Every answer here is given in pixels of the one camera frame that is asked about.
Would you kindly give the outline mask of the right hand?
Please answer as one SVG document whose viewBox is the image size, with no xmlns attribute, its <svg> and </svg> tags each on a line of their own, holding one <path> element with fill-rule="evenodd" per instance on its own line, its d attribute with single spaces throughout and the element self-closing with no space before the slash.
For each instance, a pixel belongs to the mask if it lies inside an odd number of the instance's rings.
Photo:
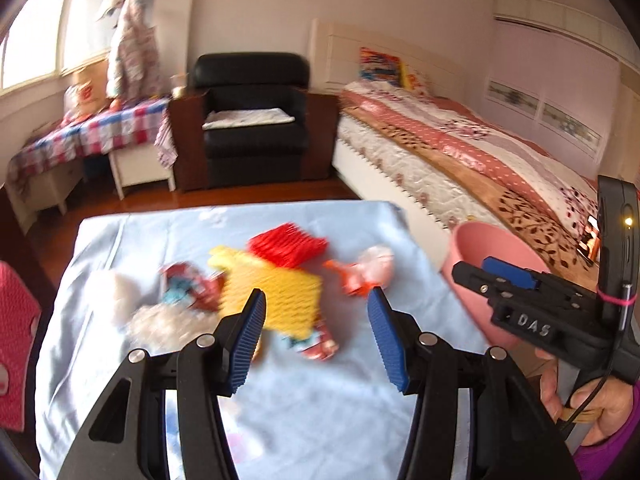
<svg viewBox="0 0 640 480">
<path fill-rule="evenodd" d="M 535 354 L 537 358 L 546 362 L 540 378 L 540 400 L 556 422 L 562 414 L 564 406 L 556 393 L 559 362 L 557 358 L 544 350 L 536 349 Z M 595 410 L 600 414 L 600 417 L 582 439 L 582 446 L 599 444 L 614 436 L 626 424 L 634 409 L 634 388 L 617 378 L 608 378 L 587 404 L 587 408 Z"/>
</svg>

